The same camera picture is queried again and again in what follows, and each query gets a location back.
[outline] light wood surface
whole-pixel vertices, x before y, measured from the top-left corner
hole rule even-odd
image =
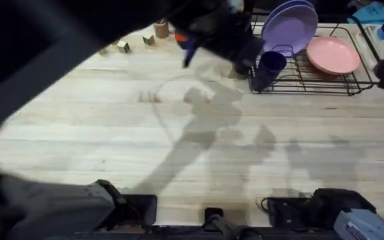
[[[182,69],[172,36],[147,46],[142,33],[124,38],[130,54],[109,46],[14,114],[0,169],[155,193],[160,225],[200,224],[212,206],[268,226],[262,197],[318,187],[356,190],[384,218],[383,90],[253,95],[230,63],[200,50]]]

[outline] black mount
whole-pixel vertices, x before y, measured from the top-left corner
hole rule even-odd
[[[115,209],[99,226],[110,231],[118,225],[140,225],[148,229],[157,218],[157,196],[155,195],[122,195],[109,181],[96,181],[112,196]]]

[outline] small wooden cube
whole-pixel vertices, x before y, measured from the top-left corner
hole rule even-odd
[[[104,56],[104,55],[106,55],[106,54],[107,54],[106,47],[100,49],[100,50],[99,50],[99,54],[100,54],[100,56]]]
[[[117,48],[120,53],[128,53],[130,51],[130,46],[128,46],[128,43],[119,40],[117,43]]]
[[[144,34],[142,35],[142,38],[147,45],[152,45],[155,42],[155,38],[152,33]]]

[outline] orange object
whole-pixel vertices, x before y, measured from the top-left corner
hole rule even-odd
[[[174,38],[176,38],[176,41],[180,42],[187,41],[187,38],[180,33],[174,33]]]

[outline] black cable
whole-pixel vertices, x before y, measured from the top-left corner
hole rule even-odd
[[[261,200],[261,202],[260,202],[260,208],[261,208],[261,210],[262,210],[264,213],[269,214],[269,212],[267,211],[267,208],[263,205],[264,202],[266,202],[266,200],[267,200],[267,197],[265,197],[264,199]]]

